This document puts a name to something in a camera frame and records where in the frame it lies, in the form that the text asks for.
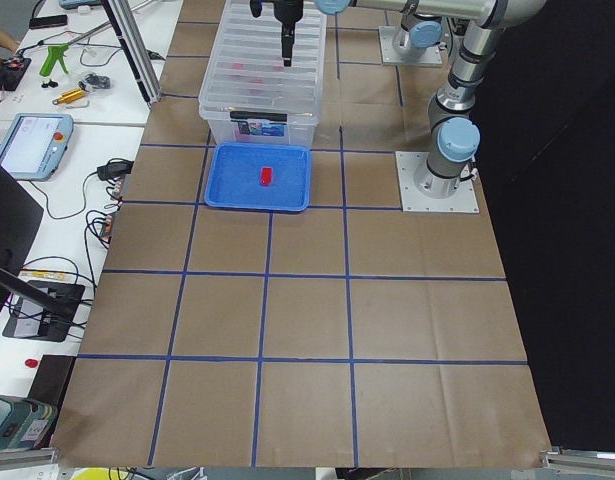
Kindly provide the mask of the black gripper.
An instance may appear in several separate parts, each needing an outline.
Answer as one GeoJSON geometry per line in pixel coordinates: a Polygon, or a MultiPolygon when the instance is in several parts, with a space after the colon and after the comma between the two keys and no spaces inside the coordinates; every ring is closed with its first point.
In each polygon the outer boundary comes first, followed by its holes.
{"type": "Polygon", "coordinates": [[[303,0],[250,0],[250,11],[254,18],[262,14],[264,3],[270,3],[274,17],[282,24],[281,27],[281,50],[285,67],[292,66],[294,25],[303,17],[303,0]]]}

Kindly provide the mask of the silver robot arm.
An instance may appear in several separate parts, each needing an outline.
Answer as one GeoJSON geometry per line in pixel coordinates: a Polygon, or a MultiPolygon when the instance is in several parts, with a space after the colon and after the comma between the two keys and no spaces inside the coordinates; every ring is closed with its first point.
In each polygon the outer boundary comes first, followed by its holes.
{"type": "Polygon", "coordinates": [[[480,132],[469,119],[475,91],[487,63],[495,56],[504,30],[535,16],[543,1],[317,1],[316,8],[336,15],[349,7],[399,11],[469,22],[447,81],[430,99],[428,118],[431,144],[427,159],[415,171],[416,188],[424,195],[445,199],[462,182],[461,172],[476,153],[480,132]]]}
{"type": "Polygon", "coordinates": [[[442,58],[439,44],[442,36],[442,19],[439,16],[404,14],[391,40],[395,63],[412,66],[440,66],[442,58]]]}

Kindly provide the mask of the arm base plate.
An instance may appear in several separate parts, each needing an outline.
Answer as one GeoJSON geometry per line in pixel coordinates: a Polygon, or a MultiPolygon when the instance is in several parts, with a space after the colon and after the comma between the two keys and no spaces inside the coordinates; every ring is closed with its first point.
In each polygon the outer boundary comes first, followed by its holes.
{"type": "Polygon", "coordinates": [[[380,26],[379,40],[384,65],[441,67],[443,60],[437,45],[419,48],[413,45],[409,34],[399,26],[380,26]]]}
{"type": "Polygon", "coordinates": [[[474,180],[467,166],[453,179],[427,169],[427,152],[396,151],[401,206],[409,213],[478,214],[474,180]]]}

